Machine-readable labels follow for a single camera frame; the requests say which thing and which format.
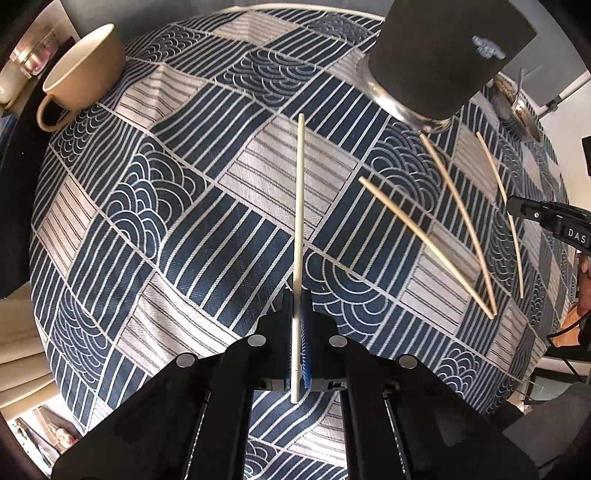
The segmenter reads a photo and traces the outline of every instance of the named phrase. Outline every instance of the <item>metal bowl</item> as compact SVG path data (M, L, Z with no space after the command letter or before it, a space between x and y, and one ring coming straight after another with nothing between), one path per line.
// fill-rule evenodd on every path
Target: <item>metal bowl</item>
M519 98L514 105L517 90L512 83L502 75L495 75L491 91L492 106L507 127L523 142L541 143L540 129L525 100Z

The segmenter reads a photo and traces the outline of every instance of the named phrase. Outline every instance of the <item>blue and white patterned tablecloth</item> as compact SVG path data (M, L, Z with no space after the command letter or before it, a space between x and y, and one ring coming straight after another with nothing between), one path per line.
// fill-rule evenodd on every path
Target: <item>blue and white patterned tablecloth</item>
M356 88L381 22L263 9L167 25L127 46L119 84L55 134L32 219L34 311L83 430L177 353L209 356L254 329L291 281L297 115L307 120L304 285L373 353L417 355L482 413L529 376L574 296L574 251L517 220L515 252L480 131L509 194L565 202L548 139L522 144L488 91L431 139L494 279L489 320L357 179L370 178L486 299L455 202L417 133ZM339 399L258 394L246 476L344 478Z

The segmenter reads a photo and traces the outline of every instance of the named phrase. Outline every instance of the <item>cable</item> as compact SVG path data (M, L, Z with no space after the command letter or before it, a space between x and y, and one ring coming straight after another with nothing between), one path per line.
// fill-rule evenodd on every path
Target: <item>cable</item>
M573 328L578 327L579 324L583 321L584 318L586 318L587 315L583 315L581 318L579 318L576 322L574 322L572 325L569 325L568 327L566 327L564 330L560 330L556 333L551 333L550 335L546 335L546 339L550 342L550 345L552 345L554 347L554 349L558 352L558 355L560 356L560 359L566 364L566 366L570 369L570 371L573 373L573 375L575 376L575 378L577 379L578 382L584 383L583 379L580 377L579 373L573 368L573 366L570 364L570 362L563 357L560 354L560 350L558 350L558 348L556 347L556 345L554 344L554 342L552 341L552 338L558 337L560 335L564 335L567 332L570 332Z
M586 317L586 315L583 315L581 318L579 318L576 322L574 322L572 325L569 325L568 327L566 327L564 330L559 330L556 333L552 333L550 335L547 335L546 338L548 340L550 340L551 338L554 337L559 337L560 335L564 335L566 332L570 332L573 328L578 327L579 324L583 321L583 319Z

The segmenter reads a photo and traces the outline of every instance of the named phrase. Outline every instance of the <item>wooden chopstick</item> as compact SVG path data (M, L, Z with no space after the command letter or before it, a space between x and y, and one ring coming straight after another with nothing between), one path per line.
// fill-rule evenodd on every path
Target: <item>wooden chopstick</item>
M291 319L291 392L292 403L300 401L301 377L301 279L304 261L304 146L306 119L297 119L297 161L295 165L295 228L294 228L294 311Z
M482 149L486 153L486 158L488 158L488 163L491 164L492 171L495 174L496 183L499 186L501 196L503 197L503 202L505 202L505 206L506 206L507 205L507 192L505 190L505 186L503 185L503 182L501 181L501 177L499 177L499 172L496 169L495 161L492 159L492 153L489 150L488 146L486 145L486 142L484 141L484 138L482 138L482 135L480 134L480 132L476 132L476 136L478 137L478 140L480 141L480 145L482 146ZM509 227L511 227L511 233L513 235L513 246L515 247L515 257L517 258L517 272L519 275L519 295L520 295L520 298L523 298L524 297L523 266L521 264L521 252L519 251L519 237L517 237L517 230L515 229L515 223L513 221L513 216L509 212L507 212L507 217L509 217Z
M459 208L460 213L462 214L462 218L464 219L464 223L466 224L466 228L468 229L468 234L470 235L470 238L472 239L472 243L474 244L474 250L476 251L476 256L478 257L478 263L480 264L480 268L482 269L482 274L484 276L484 283L486 285L486 291L488 292L488 297L491 302L492 313L494 316L497 313L497 309L496 309L495 292L492 289L491 274L488 271L488 267L486 266L484 254L482 253L482 247L480 246L480 241L478 240L478 236L476 234L476 230L474 229L474 225L472 225L472 220L470 219L470 215L468 215L468 211L466 210L466 205L464 205L464 202L462 201L462 197L460 197L460 194L457 191L457 188L456 188L455 184L453 183L452 178L449 176L449 173L447 172L445 165L441 161L441 158L439 158L439 155L435 151L435 148L433 147L431 141L425 136L425 134L421 134L420 138L421 138L421 141L423 142L423 144L425 145L427 152L429 153L429 155L431 156L431 158L435 162L435 165L437 166L439 173L441 174L441 176L445 180L447 188L451 192L454 200L456 201L457 207Z
M382 192L379 188L377 188L373 183L371 183L368 179L364 177L359 178L359 182L363 185L366 189L368 189L373 196L375 196L380 202L382 202L390 211L400 218L404 224L410 228L413 233L421 239L421 241L427 245L435 255L442 261L443 265L453 274L454 277L462 284L462 286L466 289L466 291L472 296L472 298L476 301L476 303L480 306L480 308L486 313L487 317L490 319L494 318L493 312L490 310L488 305L482 300L480 295L472 288L472 285L467 281L467 279L462 275L462 273L455 267L455 265L445 256L445 254L439 250L439 247L433 243L433 241L427 236L423 230L411 220L406 213L402 211L398 205L396 205L390 198Z

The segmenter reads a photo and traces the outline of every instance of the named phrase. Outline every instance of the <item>screw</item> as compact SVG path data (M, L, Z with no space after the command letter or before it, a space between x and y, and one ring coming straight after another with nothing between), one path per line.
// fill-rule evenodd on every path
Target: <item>screw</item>
M403 355L402 357L400 357L398 359L398 364L402 368L407 368L409 370L412 370L413 368L415 368L418 365L418 361L412 355Z
M247 342L250 346L263 346L267 342L267 339L263 335L256 333L248 337Z
M195 357L190 353L181 353L177 357L177 365L180 368L187 368L190 367L195 363Z
M345 337L343 337L342 335L333 335L332 337L329 338L329 343L332 346L335 346L337 348L341 348L341 347L344 347L345 345L347 345L347 339Z

